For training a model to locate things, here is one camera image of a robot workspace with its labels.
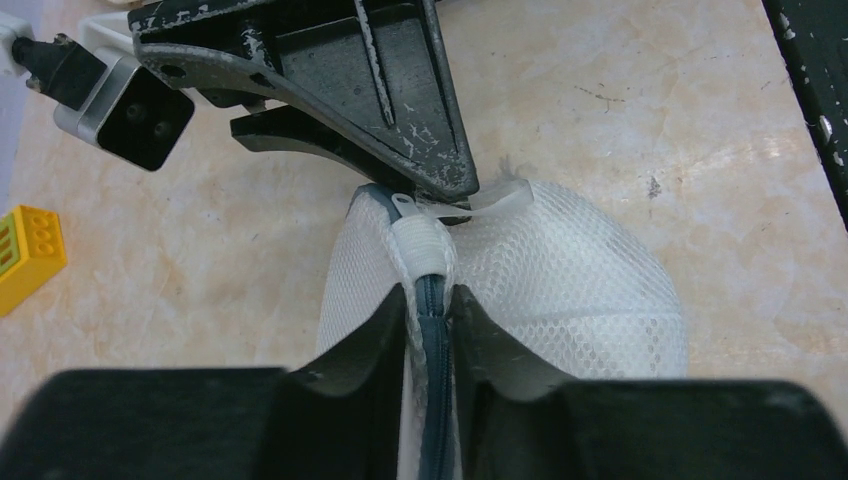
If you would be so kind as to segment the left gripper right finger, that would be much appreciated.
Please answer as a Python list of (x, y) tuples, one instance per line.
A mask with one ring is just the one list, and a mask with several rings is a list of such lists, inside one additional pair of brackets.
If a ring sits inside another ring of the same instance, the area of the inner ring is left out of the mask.
[(467, 479), (843, 479), (847, 445), (787, 381), (580, 380), (453, 292)]

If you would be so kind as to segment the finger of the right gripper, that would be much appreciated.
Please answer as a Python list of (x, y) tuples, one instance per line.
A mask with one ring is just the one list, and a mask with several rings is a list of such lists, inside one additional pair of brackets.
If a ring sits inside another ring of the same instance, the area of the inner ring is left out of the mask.
[(233, 139), (251, 152), (299, 152), (340, 163), (373, 182), (401, 193), (411, 181), (377, 157), (308, 114), (282, 106), (230, 121)]
[(294, 107), (411, 181), (463, 201), (475, 163), (432, 1), (160, 1), (129, 14), (166, 85), (247, 115)]

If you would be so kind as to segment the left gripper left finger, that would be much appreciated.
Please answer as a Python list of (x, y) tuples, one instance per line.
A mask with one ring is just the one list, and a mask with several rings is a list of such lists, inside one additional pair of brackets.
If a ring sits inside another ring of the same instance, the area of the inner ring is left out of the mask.
[(303, 366), (69, 370), (26, 402), (5, 479), (392, 479), (406, 297)]

